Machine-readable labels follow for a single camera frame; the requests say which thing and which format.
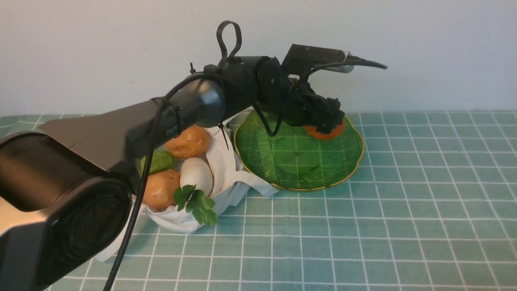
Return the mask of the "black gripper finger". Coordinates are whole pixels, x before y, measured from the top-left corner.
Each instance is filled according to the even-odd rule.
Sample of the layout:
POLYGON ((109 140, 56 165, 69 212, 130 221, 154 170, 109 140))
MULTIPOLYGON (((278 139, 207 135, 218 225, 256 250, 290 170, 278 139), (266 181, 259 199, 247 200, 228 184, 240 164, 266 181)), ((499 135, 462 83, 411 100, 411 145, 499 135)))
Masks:
POLYGON ((319 135, 340 135, 342 131, 344 131, 344 120, 316 127, 316 133, 319 135))

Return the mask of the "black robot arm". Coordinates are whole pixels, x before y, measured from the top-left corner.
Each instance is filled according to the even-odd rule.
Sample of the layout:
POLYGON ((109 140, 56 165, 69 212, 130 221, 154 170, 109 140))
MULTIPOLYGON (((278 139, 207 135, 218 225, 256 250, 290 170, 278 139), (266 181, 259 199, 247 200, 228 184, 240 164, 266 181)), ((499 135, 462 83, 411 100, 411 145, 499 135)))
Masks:
POLYGON ((1 289, 43 291, 124 234, 118 274, 143 200, 153 151, 192 125, 210 128, 248 107, 328 134, 344 118, 337 99, 312 92, 271 57, 225 57, 166 96, 96 116, 48 121, 1 141, 1 289))

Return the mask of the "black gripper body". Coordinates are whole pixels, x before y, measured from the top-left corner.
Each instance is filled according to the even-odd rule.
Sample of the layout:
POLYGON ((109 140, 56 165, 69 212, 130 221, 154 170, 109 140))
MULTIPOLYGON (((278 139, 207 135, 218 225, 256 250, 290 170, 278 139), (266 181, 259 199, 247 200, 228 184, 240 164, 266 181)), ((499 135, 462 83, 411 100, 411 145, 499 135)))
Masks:
POLYGON ((317 127, 344 119, 337 98, 324 98, 306 81, 290 79, 290 91, 283 109, 282 121, 292 127, 317 127))

